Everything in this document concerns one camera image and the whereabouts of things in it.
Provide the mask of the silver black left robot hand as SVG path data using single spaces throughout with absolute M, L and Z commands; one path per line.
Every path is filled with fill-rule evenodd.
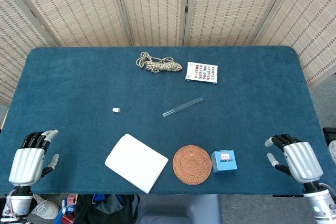
M 16 151 L 9 182 L 13 186 L 31 187 L 41 178 L 52 172 L 58 163 L 59 155 L 52 157 L 50 164 L 44 167 L 45 156 L 58 130 L 29 133 Z

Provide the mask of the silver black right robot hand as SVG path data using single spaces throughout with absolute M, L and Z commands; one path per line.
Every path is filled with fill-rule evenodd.
M 267 154 L 271 166 L 295 181 L 306 184 L 318 181 L 323 175 L 320 163 L 308 142 L 302 142 L 289 134 L 275 135 L 266 142 L 266 147 L 277 146 L 283 153 L 286 165 L 281 165 L 272 153 Z

